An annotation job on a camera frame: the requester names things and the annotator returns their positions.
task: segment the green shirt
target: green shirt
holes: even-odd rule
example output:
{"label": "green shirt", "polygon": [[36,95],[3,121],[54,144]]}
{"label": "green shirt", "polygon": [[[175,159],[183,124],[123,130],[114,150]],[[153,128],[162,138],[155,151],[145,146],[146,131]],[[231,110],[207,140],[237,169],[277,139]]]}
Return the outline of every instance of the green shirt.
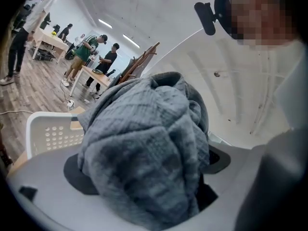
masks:
{"label": "green shirt", "polygon": [[[98,47],[96,38],[96,36],[89,36],[84,41],[86,41],[95,50]],[[91,51],[86,46],[82,45],[77,51],[75,51],[75,55],[86,62],[91,55]]]}

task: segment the towel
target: towel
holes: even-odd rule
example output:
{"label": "towel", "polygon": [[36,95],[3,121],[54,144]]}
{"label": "towel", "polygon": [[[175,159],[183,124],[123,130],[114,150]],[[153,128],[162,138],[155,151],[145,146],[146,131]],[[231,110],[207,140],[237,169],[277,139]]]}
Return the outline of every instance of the towel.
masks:
{"label": "towel", "polygon": [[126,81],[80,114],[78,167],[120,217],[160,231],[199,213],[209,165],[201,95],[177,72]]}

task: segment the person in green shirt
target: person in green shirt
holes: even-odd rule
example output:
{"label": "person in green shirt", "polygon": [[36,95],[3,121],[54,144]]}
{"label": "person in green shirt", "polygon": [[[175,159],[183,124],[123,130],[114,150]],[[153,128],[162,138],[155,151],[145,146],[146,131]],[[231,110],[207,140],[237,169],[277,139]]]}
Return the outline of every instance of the person in green shirt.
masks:
{"label": "person in green shirt", "polygon": [[98,47],[98,44],[100,43],[106,44],[107,40],[108,37],[104,34],[99,37],[89,36],[82,42],[83,45],[77,51],[75,51],[73,64],[65,73],[64,79],[61,80],[62,84],[65,87],[69,86],[69,82],[74,81],[74,78],[77,75],[78,71],[81,70],[82,65],[86,64],[88,58],[93,54],[97,54],[96,48]]}

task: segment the fluorescent light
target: fluorescent light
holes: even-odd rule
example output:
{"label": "fluorescent light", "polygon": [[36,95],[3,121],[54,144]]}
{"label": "fluorescent light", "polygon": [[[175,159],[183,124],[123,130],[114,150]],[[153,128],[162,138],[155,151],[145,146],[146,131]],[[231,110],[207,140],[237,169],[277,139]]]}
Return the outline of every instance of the fluorescent light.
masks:
{"label": "fluorescent light", "polygon": [[103,23],[104,25],[106,25],[106,26],[108,26],[108,27],[110,27],[110,28],[112,28],[112,26],[111,25],[109,25],[107,22],[105,22],[105,21],[102,21],[101,19],[98,19],[101,23]]}
{"label": "fluorescent light", "polygon": [[138,44],[136,44],[134,41],[132,41],[129,37],[127,37],[125,34],[123,34],[123,37],[126,38],[129,42],[131,42],[133,45],[137,46],[138,48],[140,48],[140,46]]}

